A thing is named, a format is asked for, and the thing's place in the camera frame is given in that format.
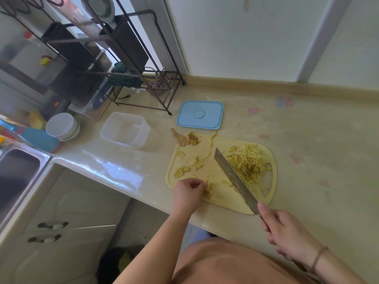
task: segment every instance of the countertop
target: countertop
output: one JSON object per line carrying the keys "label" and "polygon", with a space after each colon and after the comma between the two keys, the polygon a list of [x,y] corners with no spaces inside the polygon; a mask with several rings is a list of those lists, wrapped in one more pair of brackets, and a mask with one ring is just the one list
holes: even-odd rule
{"label": "countertop", "polygon": [[[146,92],[124,88],[126,101],[159,106]],[[224,104],[218,135],[261,143],[277,163],[278,184],[272,208],[298,217],[368,282],[379,263],[379,104],[316,96],[180,86],[166,112],[111,104],[98,122],[81,118],[80,135],[64,143],[52,163],[95,179],[170,213],[173,193],[165,174],[176,143],[176,124],[186,100]],[[142,115],[151,132],[141,150],[103,140],[99,132],[112,112]],[[211,131],[193,129],[210,134]],[[258,215],[244,215],[203,202],[190,222],[228,240],[281,259],[261,228]]]}

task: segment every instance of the floor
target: floor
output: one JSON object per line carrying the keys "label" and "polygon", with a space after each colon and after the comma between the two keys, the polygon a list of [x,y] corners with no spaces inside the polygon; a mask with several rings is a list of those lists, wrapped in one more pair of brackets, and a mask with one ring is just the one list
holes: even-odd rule
{"label": "floor", "polygon": [[[146,245],[168,218],[168,214],[138,200],[131,199],[111,241],[111,247]],[[187,225],[180,252],[192,243],[200,228]]]}

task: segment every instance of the beaded bracelet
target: beaded bracelet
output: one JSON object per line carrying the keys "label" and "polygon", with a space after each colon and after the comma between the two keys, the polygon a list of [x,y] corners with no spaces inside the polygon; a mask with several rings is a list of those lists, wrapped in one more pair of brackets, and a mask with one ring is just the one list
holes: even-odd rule
{"label": "beaded bracelet", "polygon": [[329,248],[327,248],[326,246],[324,246],[323,248],[321,248],[319,250],[319,252],[317,253],[317,256],[315,258],[315,261],[313,262],[313,265],[312,265],[312,268],[310,270],[311,273],[315,274],[315,268],[316,268],[316,264],[321,256],[322,253],[324,253],[326,250],[328,250]]}

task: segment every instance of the sink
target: sink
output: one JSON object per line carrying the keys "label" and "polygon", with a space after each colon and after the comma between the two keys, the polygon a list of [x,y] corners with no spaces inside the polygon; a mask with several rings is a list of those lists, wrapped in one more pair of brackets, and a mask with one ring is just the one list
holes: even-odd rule
{"label": "sink", "polygon": [[51,156],[27,145],[0,152],[0,232],[11,219]]}

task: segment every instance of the blue lid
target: blue lid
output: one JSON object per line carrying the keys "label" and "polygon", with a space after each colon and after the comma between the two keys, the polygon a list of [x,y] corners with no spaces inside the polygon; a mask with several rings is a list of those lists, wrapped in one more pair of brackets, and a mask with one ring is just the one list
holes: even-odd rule
{"label": "blue lid", "polygon": [[185,101],[176,122],[189,128],[219,129],[223,111],[219,101]]}

